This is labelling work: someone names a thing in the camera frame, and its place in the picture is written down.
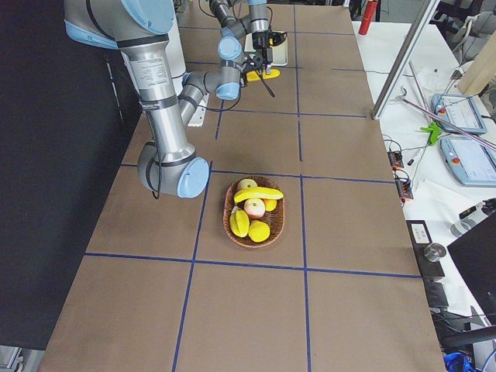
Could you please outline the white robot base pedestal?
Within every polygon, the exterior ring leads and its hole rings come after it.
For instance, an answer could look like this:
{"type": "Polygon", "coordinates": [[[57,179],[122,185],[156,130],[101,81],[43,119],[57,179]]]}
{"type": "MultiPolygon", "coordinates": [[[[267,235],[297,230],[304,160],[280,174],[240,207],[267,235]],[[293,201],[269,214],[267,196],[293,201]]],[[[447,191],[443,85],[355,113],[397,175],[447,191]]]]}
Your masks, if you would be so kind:
{"type": "Polygon", "coordinates": [[[165,51],[181,118],[185,126],[201,127],[206,112],[202,103],[205,105],[208,102],[208,93],[201,90],[201,84],[187,72],[174,2],[169,1],[168,5],[172,5],[173,23],[167,33],[169,43],[165,51]]]}

